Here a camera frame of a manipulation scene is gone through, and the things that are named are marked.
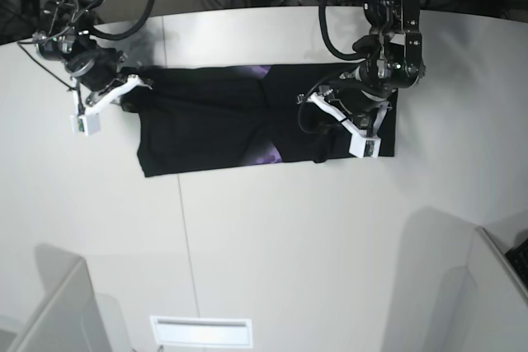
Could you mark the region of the black T-shirt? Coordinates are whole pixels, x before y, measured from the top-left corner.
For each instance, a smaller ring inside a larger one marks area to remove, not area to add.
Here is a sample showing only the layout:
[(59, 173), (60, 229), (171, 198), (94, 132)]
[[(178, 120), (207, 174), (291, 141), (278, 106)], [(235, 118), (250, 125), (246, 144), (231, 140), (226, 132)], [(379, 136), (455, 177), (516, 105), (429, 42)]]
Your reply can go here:
[(335, 80), (343, 63), (148, 68), (122, 97), (140, 119), (147, 177), (349, 157), (350, 134), (300, 97)]

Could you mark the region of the black keyboard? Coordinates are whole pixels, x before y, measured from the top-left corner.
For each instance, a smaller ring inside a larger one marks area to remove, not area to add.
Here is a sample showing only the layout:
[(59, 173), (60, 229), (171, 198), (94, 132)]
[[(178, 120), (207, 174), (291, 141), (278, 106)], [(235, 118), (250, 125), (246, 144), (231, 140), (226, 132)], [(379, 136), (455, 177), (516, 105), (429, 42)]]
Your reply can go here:
[(506, 253), (506, 258), (525, 286), (528, 285), (528, 240)]

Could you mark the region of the grey partition panel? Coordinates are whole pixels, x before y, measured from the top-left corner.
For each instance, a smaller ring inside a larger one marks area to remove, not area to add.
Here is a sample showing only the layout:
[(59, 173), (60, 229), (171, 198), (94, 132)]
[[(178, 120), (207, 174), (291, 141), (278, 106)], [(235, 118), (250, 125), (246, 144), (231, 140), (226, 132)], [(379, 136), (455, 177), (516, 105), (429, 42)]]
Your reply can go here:
[(26, 318), (1, 310), (2, 351), (132, 351), (120, 304), (94, 289), (84, 257), (56, 246), (35, 247), (43, 286)]

